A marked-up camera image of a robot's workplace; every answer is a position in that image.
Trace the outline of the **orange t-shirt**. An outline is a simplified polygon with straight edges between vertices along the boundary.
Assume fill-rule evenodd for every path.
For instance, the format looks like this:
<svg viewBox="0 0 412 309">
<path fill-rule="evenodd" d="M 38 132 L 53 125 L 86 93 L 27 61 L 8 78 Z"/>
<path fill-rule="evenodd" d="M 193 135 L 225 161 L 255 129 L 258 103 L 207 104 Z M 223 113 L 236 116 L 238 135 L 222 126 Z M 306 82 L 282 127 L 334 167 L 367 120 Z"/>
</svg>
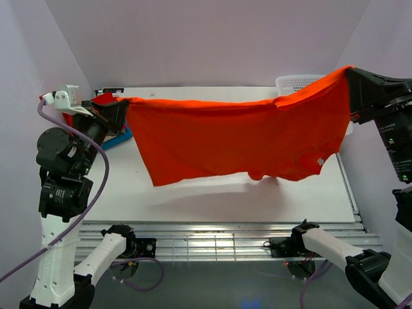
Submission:
<svg viewBox="0 0 412 309">
<path fill-rule="evenodd" d="M 155 186 L 235 173 L 299 181 L 320 174 L 344 140 L 346 71 L 252 102 L 131 97 L 126 120 Z"/>
</svg>

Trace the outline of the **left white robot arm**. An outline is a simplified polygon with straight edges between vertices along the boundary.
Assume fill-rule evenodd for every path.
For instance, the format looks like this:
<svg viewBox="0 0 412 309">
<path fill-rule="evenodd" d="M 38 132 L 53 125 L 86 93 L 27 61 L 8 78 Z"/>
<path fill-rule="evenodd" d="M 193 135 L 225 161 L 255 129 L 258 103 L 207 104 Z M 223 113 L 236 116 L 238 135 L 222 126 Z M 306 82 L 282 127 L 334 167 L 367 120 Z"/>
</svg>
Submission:
<svg viewBox="0 0 412 309">
<path fill-rule="evenodd" d="M 20 308 L 89 308 L 95 286 L 116 258 L 136 251 L 133 229 L 114 225 L 79 265 L 75 264 L 80 225 L 96 199 L 89 199 L 93 182 L 87 178 L 98 154 L 106 158 L 105 137 L 121 132 L 129 102 L 85 101 L 73 125 L 47 129 L 37 141 L 40 167 L 42 242 L 33 290 Z"/>
</svg>

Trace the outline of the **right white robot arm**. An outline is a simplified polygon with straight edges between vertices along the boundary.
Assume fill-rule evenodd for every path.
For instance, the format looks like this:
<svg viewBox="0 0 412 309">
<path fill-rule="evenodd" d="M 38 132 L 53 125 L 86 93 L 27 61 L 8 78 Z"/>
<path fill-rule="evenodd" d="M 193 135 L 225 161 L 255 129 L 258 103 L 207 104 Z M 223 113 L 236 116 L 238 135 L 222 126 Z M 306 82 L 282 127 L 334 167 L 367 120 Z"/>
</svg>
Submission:
<svg viewBox="0 0 412 309">
<path fill-rule="evenodd" d="M 351 121 L 374 121 L 399 181 L 411 185 L 411 79 L 360 68 L 345 71 Z M 397 238 L 390 253 L 341 241 L 314 222 L 290 236 L 292 251 L 313 252 L 341 269 L 351 287 L 377 308 L 411 308 L 411 187 L 395 189 Z"/>
</svg>

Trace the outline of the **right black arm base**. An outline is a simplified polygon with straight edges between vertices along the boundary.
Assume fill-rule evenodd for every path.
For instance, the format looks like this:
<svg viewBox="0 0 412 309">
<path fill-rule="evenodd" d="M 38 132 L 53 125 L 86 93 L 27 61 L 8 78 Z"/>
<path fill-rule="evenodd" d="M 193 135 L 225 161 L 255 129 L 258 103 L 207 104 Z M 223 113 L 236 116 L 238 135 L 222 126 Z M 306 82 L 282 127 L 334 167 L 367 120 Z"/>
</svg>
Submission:
<svg viewBox="0 0 412 309">
<path fill-rule="evenodd" d="M 308 251 L 299 251 L 290 237 L 274 237 L 266 240 L 263 247 L 269 249 L 272 258 L 306 258 Z"/>
</svg>

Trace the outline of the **aluminium rail frame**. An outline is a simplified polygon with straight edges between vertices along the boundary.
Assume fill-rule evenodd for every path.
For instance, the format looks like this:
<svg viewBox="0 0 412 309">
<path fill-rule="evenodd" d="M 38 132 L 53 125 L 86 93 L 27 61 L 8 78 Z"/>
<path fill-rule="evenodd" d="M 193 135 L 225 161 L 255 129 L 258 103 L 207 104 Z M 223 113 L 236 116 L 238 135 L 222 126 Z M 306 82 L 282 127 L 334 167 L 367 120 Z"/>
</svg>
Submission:
<svg viewBox="0 0 412 309">
<path fill-rule="evenodd" d="M 75 261 L 80 262 L 102 240 L 101 230 L 114 223 L 87 221 L 80 228 Z M 155 238 L 155 257 L 162 262 L 268 261 L 264 242 L 289 237 L 298 223 L 125 223 L 138 238 Z M 319 223 L 332 236 L 363 249 L 381 251 L 378 234 L 354 223 Z"/>
</svg>

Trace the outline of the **folded red t-shirt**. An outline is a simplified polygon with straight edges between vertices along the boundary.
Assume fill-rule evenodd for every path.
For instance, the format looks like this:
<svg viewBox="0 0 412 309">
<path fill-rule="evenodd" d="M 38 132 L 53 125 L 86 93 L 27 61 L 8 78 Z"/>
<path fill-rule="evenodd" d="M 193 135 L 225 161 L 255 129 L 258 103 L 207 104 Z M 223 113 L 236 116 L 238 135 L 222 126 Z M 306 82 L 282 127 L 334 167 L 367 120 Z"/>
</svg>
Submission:
<svg viewBox="0 0 412 309">
<path fill-rule="evenodd" d="M 107 105 L 115 101 L 115 97 L 112 93 L 103 93 L 98 95 L 97 97 L 93 98 L 92 103 L 96 103 L 99 105 Z M 67 113 L 62 113 L 63 119 L 65 123 L 69 126 L 73 125 L 73 116 Z"/>
</svg>

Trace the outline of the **blue label sticker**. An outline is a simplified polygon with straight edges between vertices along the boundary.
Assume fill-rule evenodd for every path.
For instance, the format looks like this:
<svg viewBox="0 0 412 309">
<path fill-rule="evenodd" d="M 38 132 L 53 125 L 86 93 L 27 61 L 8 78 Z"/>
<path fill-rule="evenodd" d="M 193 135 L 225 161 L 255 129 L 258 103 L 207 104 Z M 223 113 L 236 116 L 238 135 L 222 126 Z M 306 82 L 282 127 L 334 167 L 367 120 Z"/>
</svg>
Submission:
<svg viewBox="0 0 412 309">
<path fill-rule="evenodd" d="M 114 95 L 120 95 L 124 92 L 124 88 L 102 88 L 95 90 L 95 95 L 101 95 L 103 93 L 112 93 Z"/>
</svg>

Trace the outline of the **white plastic basket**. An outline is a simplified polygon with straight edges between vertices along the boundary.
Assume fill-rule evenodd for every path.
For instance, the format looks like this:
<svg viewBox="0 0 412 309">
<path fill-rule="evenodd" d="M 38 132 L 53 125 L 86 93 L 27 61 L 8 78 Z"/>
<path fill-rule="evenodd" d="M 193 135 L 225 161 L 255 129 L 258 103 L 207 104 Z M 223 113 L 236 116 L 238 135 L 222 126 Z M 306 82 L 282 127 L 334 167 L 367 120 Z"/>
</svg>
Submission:
<svg viewBox="0 0 412 309">
<path fill-rule="evenodd" d="M 277 96 L 285 97 L 293 95 L 298 91 L 303 90 L 307 86 L 323 78 L 324 75 L 287 75 L 281 76 L 276 79 Z M 316 121 L 323 119 L 322 116 L 327 116 L 331 108 L 335 107 L 337 97 L 335 92 L 332 92 L 332 96 L 329 93 L 325 96 L 326 102 L 321 104 L 320 118 L 311 113 L 309 116 L 305 116 L 302 123 L 295 123 L 294 129 L 297 129 L 299 133 L 294 133 L 295 136 L 309 136 L 313 128 L 317 127 Z"/>
</svg>

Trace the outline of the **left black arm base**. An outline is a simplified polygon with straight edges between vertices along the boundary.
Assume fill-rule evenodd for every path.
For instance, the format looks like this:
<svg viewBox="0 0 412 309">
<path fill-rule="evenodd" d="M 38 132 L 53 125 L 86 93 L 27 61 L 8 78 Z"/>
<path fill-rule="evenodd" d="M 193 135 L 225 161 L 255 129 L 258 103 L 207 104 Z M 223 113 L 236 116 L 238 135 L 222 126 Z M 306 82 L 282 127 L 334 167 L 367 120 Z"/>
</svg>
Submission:
<svg viewBox="0 0 412 309">
<path fill-rule="evenodd" d="M 156 238 L 127 238 L 122 258 L 155 258 Z"/>
</svg>

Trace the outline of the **folded beige t-shirt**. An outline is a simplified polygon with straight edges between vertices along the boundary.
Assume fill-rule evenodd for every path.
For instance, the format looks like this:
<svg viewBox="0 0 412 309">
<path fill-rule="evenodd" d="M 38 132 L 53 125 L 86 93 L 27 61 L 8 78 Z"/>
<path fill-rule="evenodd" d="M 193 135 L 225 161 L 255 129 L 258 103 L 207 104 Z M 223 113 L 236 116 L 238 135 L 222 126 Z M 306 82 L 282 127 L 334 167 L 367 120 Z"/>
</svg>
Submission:
<svg viewBox="0 0 412 309">
<path fill-rule="evenodd" d="M 115 138 L 117 138 L 117 136 L 106 136 L 105 137 L 105 139 L 104 139 L 104 143 L 106 143 L 106 142 L 109 142 L 110 140 L 113 140 L 113 139 L 115 139 Z"/>
</svg>

